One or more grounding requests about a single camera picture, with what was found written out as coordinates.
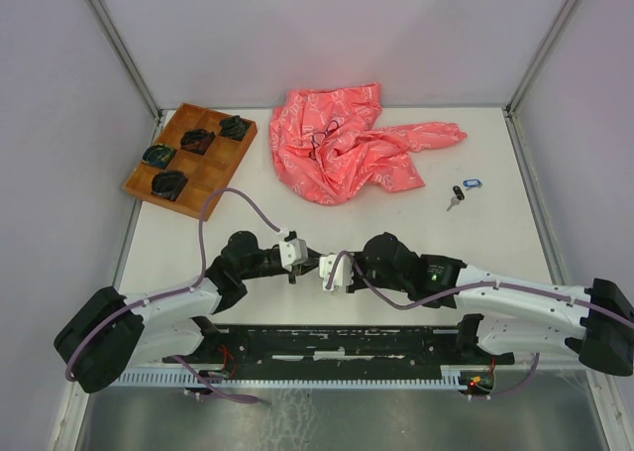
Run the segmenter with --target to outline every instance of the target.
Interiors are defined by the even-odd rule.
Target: wooden tray
[[[176,155],[165,170],[139,163],[123,188],[140,200],[199,218],[209,194],[229,184],[229,180],[258,132],[256,123],[245,119],[251,123],[251,126],[241,142],[220,137],[220,121],[228,117],[231,115],[192,104],[181,104],[155,140],[155,144],[174,147]],[[185,132],[192,129],[206,129],[216,134],[216,138],[203,156],[180,149],[180,139]],[[187,177],[187,185],[174,201],[152,194],[152,179],[157,173],[166,170],[180,170]],[[205,211],[205,221],[211,216],[221,196],[216,196],[210,202]]]

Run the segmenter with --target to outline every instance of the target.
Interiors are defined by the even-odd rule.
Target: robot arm
[[[466,314],[453,342],[443,339],[445,349],[454,350],[447,356],[480,364],[508,352],[552,352],[579,355],[585,365],[608,374],[632,375],[631,329],[569,301],[517,290],[535,288],[546,294],[590,298],[623,317],[634,317],[631,304],[612,282],[596,280],[592,288],[522,282],[460,260],[418,256],[388,233],[370,239],[362,252],[352,253],[355,265],[347,257],[336,265],[335,256],[310,250],[294,233],[262,250],[255,235],[238,232],[197,287],[187,290],[192,283],[188,282],[183,286],[184,293],[156,302],[150,297],[161,291],[123,296],[114,287],[100,289],[57,335],[54,346],[68,363],[93,329],[116,315],[81,350],[72,368],[84,390],[94,393],[114,382],[127,367],[172,355],[195,355],[205,348],[215,350],[213,335],[218,334],[206,317],[232,307],[244,297],[245,280],[288,276],[295,283],[298,276],[319,268],[324,288],[345,287],[347,292],[354,292],[371,285],[404,291],[412,301],[476,283],[468,290],[425,304],[452,307]],[[141,306],[130,309],[133,303]],[[484,315],[491,313],[510,317]]]

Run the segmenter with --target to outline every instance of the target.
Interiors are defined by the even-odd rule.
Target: pink cloth
[[[376,83],[288,91],[268,126],[277,177],[322,205],[349,200],[367,182],[388,191],[424,186],[407,152],[453,146],[467,134],[444,122],[373,129],[381,113],[379,96]]]

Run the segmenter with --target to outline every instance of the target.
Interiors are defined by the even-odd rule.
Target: crumpled red cloth
[[[407,152],[453,146],[467,134],[444,122],[373,129],[381,113],[379,96],[377,83],[288,91],[268,125],[277,177],[322,205],[349,200],[367,182],[388,191],[424,186]]]

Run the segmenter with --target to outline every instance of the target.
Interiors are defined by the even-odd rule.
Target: metal key
[[[453,207],[459,204],[460,204],[460,200],[458,199],[458,197],[453,196],[451,200],[451,204],[449,205],[449,208],[447,208],[447,211],[451,210]]]

